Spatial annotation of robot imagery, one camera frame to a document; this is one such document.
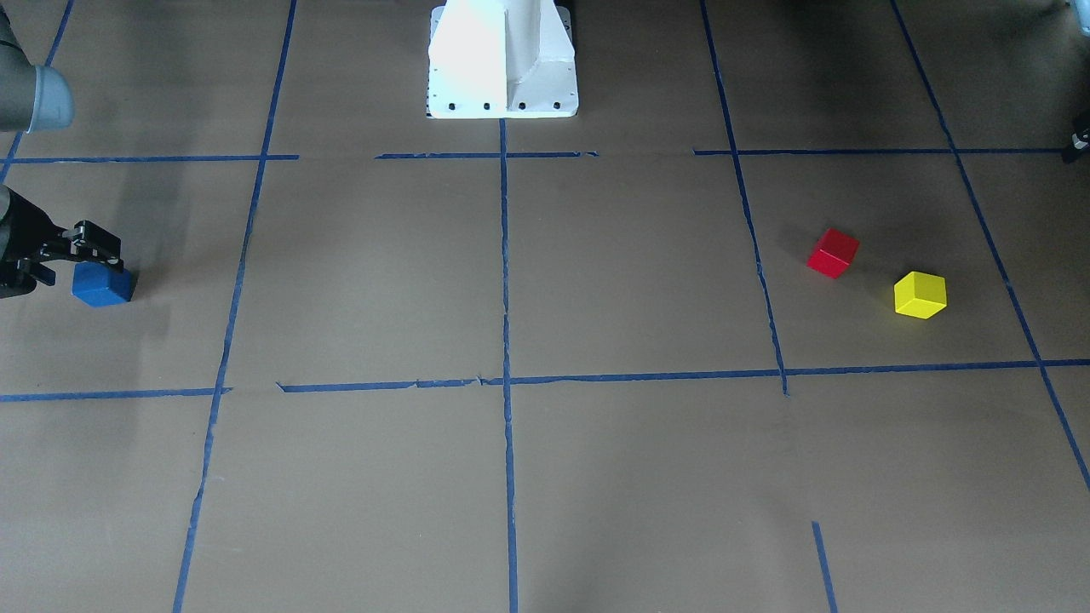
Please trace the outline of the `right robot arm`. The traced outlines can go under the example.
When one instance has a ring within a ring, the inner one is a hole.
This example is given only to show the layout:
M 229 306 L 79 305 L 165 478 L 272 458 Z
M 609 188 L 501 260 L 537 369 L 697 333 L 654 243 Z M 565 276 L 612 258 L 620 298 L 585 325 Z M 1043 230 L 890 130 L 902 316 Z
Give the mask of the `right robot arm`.
M 34 65 L 1 12 L 1 128 L 4 133 L 64 129 L 74 119 L 66 79 L 53 67 Z M 131 300 L 132 272 L 124 266 L 120 237 L 92 221 L 56 225 L 46 212 L 11 187 L 1 187 L 1 290 L 3 298 L 31 295 L 40 284 L 55 286 L 50 261 L 75 267 L 72 295 L 89 306 Z

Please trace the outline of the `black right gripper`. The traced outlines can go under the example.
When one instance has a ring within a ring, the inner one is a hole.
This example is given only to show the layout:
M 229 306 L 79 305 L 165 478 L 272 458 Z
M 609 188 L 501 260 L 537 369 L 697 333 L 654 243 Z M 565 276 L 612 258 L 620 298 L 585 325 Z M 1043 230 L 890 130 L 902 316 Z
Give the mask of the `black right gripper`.
M 92 261 L 114 272 L 124 272 L 122 241 L 92 221 L 78 221 L 72 229 L 57 226 L 38 206 L 11 189 L 2 189 L 1 260 L 3 280 L 1 298 L 31 295 L 39 284 L 55 286 L 55 271 L 28 259 L 58 237 L 66 244 L 69 261 Z

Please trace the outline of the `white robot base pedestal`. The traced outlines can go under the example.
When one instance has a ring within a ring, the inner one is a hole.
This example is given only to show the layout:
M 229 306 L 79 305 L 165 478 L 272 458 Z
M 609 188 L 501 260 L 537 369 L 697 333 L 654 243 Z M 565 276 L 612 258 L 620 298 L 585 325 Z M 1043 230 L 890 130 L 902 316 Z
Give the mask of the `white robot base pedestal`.
M 579 109 L 568 1 L 447 1 L 431 12 L 426 113 L 549 119 Z

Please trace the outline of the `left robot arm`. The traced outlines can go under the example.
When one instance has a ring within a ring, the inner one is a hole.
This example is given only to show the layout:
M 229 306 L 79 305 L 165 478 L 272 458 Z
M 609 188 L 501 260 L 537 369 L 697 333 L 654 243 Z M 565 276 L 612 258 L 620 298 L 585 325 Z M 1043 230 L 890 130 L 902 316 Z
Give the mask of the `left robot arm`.
M 1089 110 L 1074 117 L 1073 133 L 1067 140 L 1063 151 L 1059 152 L 1059 159 L 1063 163 L 1071 164 L 1089 152 Z

